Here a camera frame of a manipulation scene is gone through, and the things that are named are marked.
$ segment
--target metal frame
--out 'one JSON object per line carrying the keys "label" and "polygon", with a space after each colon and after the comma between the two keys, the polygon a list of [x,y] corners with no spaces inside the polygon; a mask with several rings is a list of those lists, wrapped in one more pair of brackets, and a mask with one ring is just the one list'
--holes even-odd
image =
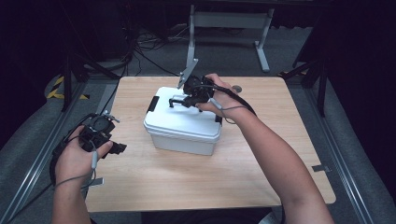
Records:
{"label": "metal frame", "polygon": [[370,215],[370,212],[361,197],[361,193],[359,192],[358,186],[353,178],[352,174],[350,173],[347,163],[345,162],[343,155],[341,153],[340,148],[338,147],[334,136],[332,135],[332,130],[329,127],[326,119],[323,118],[319,111],[316,109],[316,98],[312,91],[312,89],[304,89],[304,93],[306,98],[308,99],[311,107],[315,111],[316,118],[322,129],[323,133],[326,136],[326,140],[330,146],[330,154],[334,161],[335,168],[337,169],[338,174],[341,177],[341,181],[344,184],[346,189],[346,194],[349,197],[349,200],[352,203],[353,208],[355,209],[356,215],[359,219],[360,223],[374,223],[373,219]]}
{"label": "metal frame", "polygon": [[268,13],[224,13],[224,12],[195,12],[195,6],[191,5],[190,11],[190,42],[187,53],[186,67],[189,67],[194,60],[195,53],[195,27],[229,27],[229,28],[249,28],[262,29],[260,41],[255,41],[257,54],[260,59],[262,71],[270,71],[267,59],[262,49],[265,38],[273,18],[274,9],[268,10]]}
{"label": "metal frame", "polygon": [[56,144],[58,144],[58,142],[55,142],[57,136],[59,135],[66,120],[69,118],[71,112],[73,111],[73,108],[78,101],[78,97],[83,93],[85,86],[86,82],[77,84],[70,106],[67,107],[66,111],[61,113],[59,118],[56,120],[51,132],[49,133],[49,137],[47,138],[43,147],[40,149],[33,165],[27,172],[25,178],[21,183],[20,188],[18,189],[17,193],[9,204],[8,209],[4,213],[3,217],[0,219],[0,223],[8,223],[8,221],[23,208],[26,200],[28,199],[30,193],[33,190],[33,187],[35,186],[35,182],[40,177],[41,172],[47,164],[48,158],[51,154],[51,150],[55,148]]}

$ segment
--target black curtain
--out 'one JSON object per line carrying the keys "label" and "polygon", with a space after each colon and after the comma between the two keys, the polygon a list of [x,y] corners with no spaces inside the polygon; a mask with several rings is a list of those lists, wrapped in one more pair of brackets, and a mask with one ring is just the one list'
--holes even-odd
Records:
{"label": "black curtain", "polygon": [[31,1],[0,3],[0,149],[37,109],[44,90],[58,74],[62,54],[59,36]]}
{"label": "black curtain", "polygon": [[372,165],[396,197],[396,17],[392,0],[335,1],[300,62],[326,59],[329,80]]}

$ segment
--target wooden table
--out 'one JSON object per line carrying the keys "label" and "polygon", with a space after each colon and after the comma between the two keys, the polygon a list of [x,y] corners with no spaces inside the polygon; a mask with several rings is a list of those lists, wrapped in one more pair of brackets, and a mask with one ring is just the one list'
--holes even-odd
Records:
{"label": "wooden table", "polygon": [[[320,165],[289,90],[279,77],[223,77],[243,88],[240,96],[257,115],[300,155],[326,203],[335,196]],[[120,123],[112,140],[128,147],[108,155],[97,167],[103,186],[87,196],[90,212],[155,211],[277,206],[269,185],[236,125],[223,121],[212,156],[155,148],[143,125],[152,96],[160,87],[175,87],[178,77],[124,77],[111,113]]]}

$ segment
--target wrist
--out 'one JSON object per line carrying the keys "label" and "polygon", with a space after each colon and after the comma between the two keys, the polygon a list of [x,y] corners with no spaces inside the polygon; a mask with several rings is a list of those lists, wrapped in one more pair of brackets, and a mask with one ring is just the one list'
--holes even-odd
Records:
{"label": "wrist", "polygon": [[60,185],[56,185],[54,192],[55,194],[66,194],[66,195],[74,195],[81,193],[81,185],[78,183],[73,183],[76,181],[68,181],[64,182]]}
{"label": "wrist", "polygon": [[242,105],[229,110],[223,110],[223,113],[227,119],[232,119],[236,124],[242,122],[246,117],[253,115],[245,106]]}
{"label": "wrist", "polygon": [[70,189],[80,189],[83,186],[83,184],[87,181],[87,179],[90,178],[91,176],[92,176],[92,172],[89,172],[85,175],[76,175],[68,178],[59,178],[59,181],[57,181],[55,188],[57,189],[61,186],[66,186],[67,188]]}

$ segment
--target white plastic box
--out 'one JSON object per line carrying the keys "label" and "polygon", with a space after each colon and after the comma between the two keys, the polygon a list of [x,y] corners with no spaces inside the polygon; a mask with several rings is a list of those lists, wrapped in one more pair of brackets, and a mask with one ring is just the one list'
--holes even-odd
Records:
{"label": "white plastic box", "polygon": [[180,152],[212,155],[221,132],[221,119],[214,113],[191,106],[187,108],[169,99],[182,100],[183,90],[161,87],[148,108],[144,125],[154,146]]}

